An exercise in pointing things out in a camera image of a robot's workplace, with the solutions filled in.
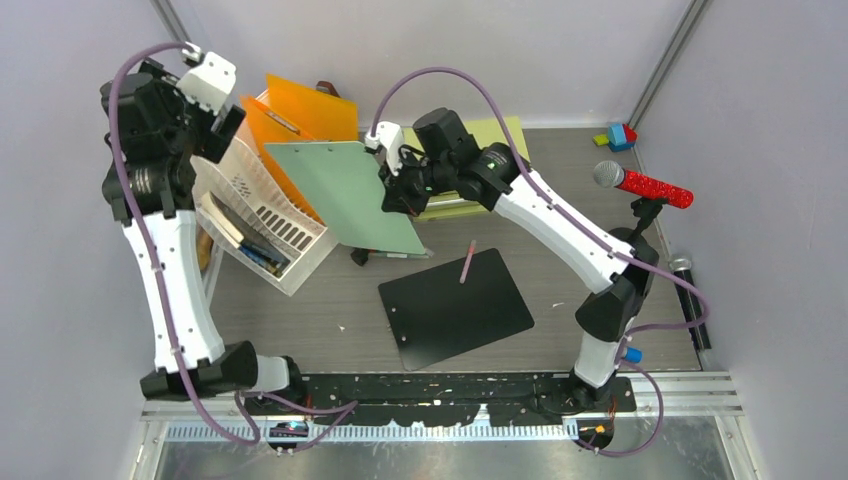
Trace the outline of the Nineteen Eighty-Four dark book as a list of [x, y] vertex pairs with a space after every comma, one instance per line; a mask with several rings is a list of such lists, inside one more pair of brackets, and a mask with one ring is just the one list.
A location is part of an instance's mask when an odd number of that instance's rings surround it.
[[280, 278], [291, 260], [211, 192], [200, 197], [200, 208], [225, 239], [248, 259]]

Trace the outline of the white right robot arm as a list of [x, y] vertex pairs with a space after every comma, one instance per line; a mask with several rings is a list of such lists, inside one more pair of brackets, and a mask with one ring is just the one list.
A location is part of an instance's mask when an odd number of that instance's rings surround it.
[[625, 332], [650, 291], [657, 252], [638, 231], [598, 227], [509, 144], [479, 145], [453, 110], [425, 114], [413, 131], [417, 146], [387, 121], [365, 134], [367, 151], [385, 155], [383, 210], [417, 217], [431, 197], [453, 191], [520, 226], [563, 260], [590, 291], [575, 313], [583, 335], [570, 372], [571, 397], [584, 410], [598, 409], [610, 398]]

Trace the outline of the thick orange binder folder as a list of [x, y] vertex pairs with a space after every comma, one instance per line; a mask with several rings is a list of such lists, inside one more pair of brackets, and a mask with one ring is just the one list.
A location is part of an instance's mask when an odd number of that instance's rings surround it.
[[246, 112], [247, 126], [258, 149], [259, 158], [271, 178], [294, 207], [324, 225], [320, 216], [265, 148], [267, 143], [300, 142], [303, 138], [273, 118], [273, 111], [257, 98], [241, 96], [240, 102]]

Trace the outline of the mint green clipboard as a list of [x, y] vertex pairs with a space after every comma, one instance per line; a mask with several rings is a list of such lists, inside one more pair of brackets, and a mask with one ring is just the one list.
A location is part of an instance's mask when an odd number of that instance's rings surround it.
[[264, 148], [339, 243], [393, 253], [425, 252], [407, 215], [382, 210], [379, 166], [362, 143], [267, 143]]

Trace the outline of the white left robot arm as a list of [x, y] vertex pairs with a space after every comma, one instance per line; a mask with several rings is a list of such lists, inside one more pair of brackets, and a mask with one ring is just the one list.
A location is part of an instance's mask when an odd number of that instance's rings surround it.
[[248, 341], [224, 343], [210, 313], [197, 259], [191, 160], [219, 162], [245, 112], [225, 106], [236, 83], [231, 62], [207, 53], [188, 64], [176, 77], [145, 59], [121, 82], [105, 137], [120, 143], [128, 191], [140, 210], [132, 212], [110, 167], [102, 194], [136, 255], [156, 336], [154, 368], [140, 388], [148, 400], [186, 401], [185, 371], [200, 398], [263, 391], [280, 412], [293, 414], [307, 398], [294, 361], [262, 356]]

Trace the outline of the black clipboard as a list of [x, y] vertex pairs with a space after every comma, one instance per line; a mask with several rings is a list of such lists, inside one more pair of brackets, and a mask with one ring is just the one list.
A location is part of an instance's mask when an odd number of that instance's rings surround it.
[[418, 371], [532, 329], [533, 316], [501, 253], [471, 257], [382, 283], [383, 304], [403, 368]]

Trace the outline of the white plastic file rack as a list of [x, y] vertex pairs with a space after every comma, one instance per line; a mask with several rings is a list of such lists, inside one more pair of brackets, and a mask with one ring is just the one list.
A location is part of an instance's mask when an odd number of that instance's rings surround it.
[[217, 164], [194, 157], [196, 201], [210, 192], [238, 213], [290, 260], [276, 276], [233, 246], [206, 212], [197, 222], [215, 242], [215, 262], [226, 252], [260, 278], [293, 296], [337, 245], [328, 228], [297, 209], [263, 165], [249, 127], [243, 124]]

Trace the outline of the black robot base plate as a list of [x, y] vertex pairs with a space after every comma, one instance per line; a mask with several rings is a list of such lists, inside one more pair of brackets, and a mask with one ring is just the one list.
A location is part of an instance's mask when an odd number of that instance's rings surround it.
[[354, 403], [344, 421], [354, 426], [466, 426], [480, 413], [495, 427], [544, 426], [582, 413], [607, 419], [636, 409], [625, 377], [592, 393], [557, 373], [308, 374], [282, 396], [318, 410]]

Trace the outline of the red black stamp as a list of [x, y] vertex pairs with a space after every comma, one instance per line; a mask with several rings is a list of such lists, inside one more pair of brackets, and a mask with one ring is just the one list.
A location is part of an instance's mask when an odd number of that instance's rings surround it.
[[364, 266], [369, 260], [370, 251], [367, 249], [353, 249], [350, 253], [351, 260], [358, 266]]

